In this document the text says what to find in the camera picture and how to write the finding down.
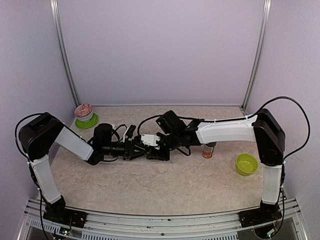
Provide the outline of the green weekly pill organizer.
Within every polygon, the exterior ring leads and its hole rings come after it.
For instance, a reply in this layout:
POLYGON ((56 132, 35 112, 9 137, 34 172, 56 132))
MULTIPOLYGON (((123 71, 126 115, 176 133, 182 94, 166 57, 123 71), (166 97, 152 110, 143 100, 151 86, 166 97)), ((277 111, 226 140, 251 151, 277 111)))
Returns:
POLYGON ((155 149, 154 148, 148 148, 144 151, 143 155, 146 159, 152 159, 155 154, 155 149))

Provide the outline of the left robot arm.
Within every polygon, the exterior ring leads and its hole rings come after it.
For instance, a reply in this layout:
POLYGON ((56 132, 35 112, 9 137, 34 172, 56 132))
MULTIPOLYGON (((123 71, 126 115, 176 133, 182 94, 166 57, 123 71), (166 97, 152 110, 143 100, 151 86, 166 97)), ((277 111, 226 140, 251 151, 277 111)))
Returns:
POLYGON ((63 223, 70 218, 64 196, 52 174, 52 163, 63 149, 79 160, 95 166, 106 162, 107 156, 133 160, 145 155, 150 146, 143 146, 138 136, 132 136, 135 126, 128 127, 124 136, 109 123, 100 123, 90 140, 85 140, 64 122, 49 112, 34 113, 22 118, 15 126, 16 147, 28 163, 34 184, 45 202, 45 211, 63 223))

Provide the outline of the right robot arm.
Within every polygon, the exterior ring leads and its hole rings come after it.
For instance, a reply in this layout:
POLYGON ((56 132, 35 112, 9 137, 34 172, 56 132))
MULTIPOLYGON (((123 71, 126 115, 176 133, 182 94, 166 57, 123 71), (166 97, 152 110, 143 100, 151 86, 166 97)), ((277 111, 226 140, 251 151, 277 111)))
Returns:
POLYGON ((264 168, 242 176, 236 171, 241 153, 259 156, 256 142, 228 138, 219 141, 209 159, 192 146, 189 157, 172 152, 171 161, 152 161, 141 170, 132 211, 142 215, 195 215, 256 207, 265 191, 264 168))

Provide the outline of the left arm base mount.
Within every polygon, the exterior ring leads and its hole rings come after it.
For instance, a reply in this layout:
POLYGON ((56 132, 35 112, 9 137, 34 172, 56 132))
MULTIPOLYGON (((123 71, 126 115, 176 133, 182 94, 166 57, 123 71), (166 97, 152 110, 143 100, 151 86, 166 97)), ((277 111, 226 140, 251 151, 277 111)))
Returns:
POLYGON ((63 196, 54 203, 45 203, 45 220, 83 229, 87 219, 87 213, 80 210, 66 208, 66 202, 63 196))

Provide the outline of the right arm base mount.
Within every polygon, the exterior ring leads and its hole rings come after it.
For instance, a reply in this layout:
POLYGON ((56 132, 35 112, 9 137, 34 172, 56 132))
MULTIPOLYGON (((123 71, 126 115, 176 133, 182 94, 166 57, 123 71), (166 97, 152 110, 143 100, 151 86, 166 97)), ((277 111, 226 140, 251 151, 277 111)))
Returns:
POLYGON ((258 208, 240 211, 238 216, 241 227, 246 228, 281 219, 282 212, 277 203, 266 204, 261 201, 258 208))

